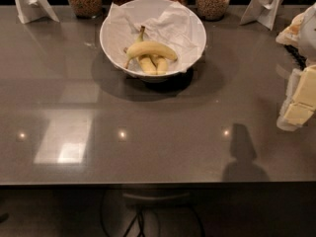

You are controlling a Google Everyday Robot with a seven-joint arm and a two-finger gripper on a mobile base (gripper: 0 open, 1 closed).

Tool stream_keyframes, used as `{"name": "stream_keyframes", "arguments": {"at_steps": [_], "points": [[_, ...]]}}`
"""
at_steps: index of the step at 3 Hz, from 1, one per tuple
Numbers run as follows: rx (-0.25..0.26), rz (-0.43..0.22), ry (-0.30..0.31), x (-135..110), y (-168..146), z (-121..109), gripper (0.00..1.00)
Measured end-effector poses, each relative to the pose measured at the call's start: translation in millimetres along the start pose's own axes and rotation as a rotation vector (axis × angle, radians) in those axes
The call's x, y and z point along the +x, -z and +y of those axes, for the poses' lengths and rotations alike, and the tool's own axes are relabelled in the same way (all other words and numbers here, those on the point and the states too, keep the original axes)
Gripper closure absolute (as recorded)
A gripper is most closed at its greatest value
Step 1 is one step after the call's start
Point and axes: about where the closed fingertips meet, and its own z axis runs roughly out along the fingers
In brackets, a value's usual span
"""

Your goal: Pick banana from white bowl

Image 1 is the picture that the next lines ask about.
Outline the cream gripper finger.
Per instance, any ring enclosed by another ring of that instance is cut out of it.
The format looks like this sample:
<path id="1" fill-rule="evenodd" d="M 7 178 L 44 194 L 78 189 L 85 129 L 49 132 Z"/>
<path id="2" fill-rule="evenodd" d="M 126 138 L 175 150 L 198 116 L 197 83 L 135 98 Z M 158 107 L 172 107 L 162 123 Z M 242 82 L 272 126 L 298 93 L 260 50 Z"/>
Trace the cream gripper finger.
<path id="1" fill-rule="evenodd" d="M 292 100 L 316 109 L 316 65 L 306 67 L 301 73 Z"/>
<path id="2" fill-rule="evenodd" d="M 285 131 L 296 131 L 313 116 L 314 110 L 304 104 L 286 98 L 279 111 L 276 126 Z"/>

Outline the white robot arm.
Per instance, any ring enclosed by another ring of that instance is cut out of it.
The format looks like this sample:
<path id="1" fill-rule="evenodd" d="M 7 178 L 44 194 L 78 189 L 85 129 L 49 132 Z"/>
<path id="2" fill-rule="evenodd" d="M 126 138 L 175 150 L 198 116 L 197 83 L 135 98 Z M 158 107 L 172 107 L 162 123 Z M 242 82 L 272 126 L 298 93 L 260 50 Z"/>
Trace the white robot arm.
<path id="1" fill-rule="evenodd" d="M 295 16 L 276 42 L 296 47 L 306 58 L 303 70 L 293 69 L 288 78 L 286 98 L 276 121 L 278 128 L 295 131 L 316 112 L 316 5 Z"/>

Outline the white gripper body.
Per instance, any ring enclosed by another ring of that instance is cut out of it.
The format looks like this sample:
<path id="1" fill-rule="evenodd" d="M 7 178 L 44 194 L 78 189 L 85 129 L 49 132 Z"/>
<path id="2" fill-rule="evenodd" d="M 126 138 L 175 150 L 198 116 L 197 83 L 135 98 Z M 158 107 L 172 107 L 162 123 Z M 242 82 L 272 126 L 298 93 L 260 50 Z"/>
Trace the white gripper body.
<path id="1" fill-rule="evenodd" d="M 298 83 L 300 81 L 302 71 L 299 69 L 293 69 L 287 83 L 286 95 L 291 98 L 295 93 Z"/>

